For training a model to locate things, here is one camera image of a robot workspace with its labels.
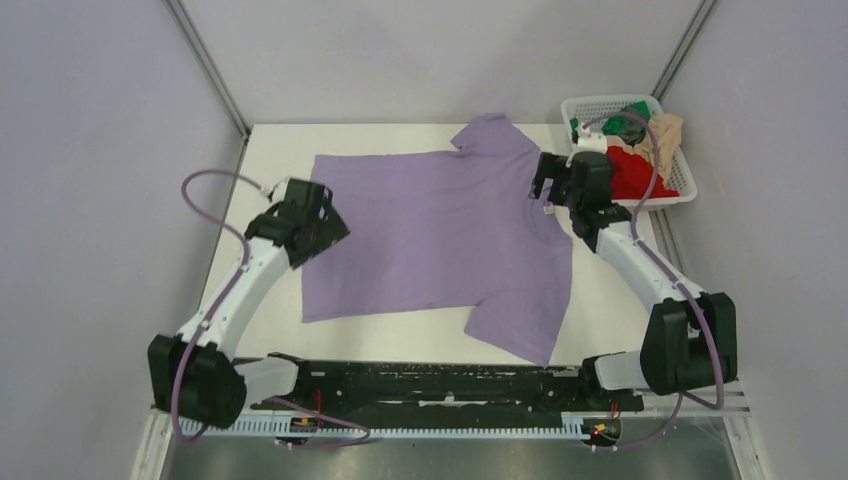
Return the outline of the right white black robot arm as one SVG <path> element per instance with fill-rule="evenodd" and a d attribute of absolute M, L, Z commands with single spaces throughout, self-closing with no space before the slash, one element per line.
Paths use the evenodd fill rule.
<path fill-rule="evenodd" d="M 602 408 L 618 390 L 691 396 L 715 387 L 718 409 L 725 384 L 738 373 L 735 304 L 687 279 L 639 237 L 634 212 L 612 199 L 612 174 L 604 153 L 543 152 L 530 193 L 568 209 L 573 232 L 619 273 L 649 314 L 640 349 L 583 361 L 578 396 Z"/>

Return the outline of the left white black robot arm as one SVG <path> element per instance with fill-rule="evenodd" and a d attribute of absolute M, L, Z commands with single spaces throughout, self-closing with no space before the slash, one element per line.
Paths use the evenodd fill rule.
<path fill-rule="evenodd" d="M 279 397 L 297 408 L 314 394 L 314 381 L 299 371 L 298 361 L 270 354 L 237 363 L 236 349 L 271 287 L 350 230 L 321 183 L 289 178 L 267 188 L 240 179 L 268 200 L 268 208 L 242 230 L 219 223 L 240 245 L 228 276 L 177 333 L 156 335 L 147 349 L 154 405 L 170 415 L 178 435 L 183 419 L 202 430 L 227 429 L 249 406 Z"/>

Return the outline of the purple t shirt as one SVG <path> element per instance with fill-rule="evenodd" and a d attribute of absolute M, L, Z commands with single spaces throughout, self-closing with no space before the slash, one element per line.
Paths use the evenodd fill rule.
<path fill-rule="evenodd" d="M 302 269 L 305 322 L 469 307 L 467 335 L 550 363 L 571 296 L 571 237 L 531 197 L 539 147 L 506 116 L 442 151 L 316 157 L 349 235 Z"/>

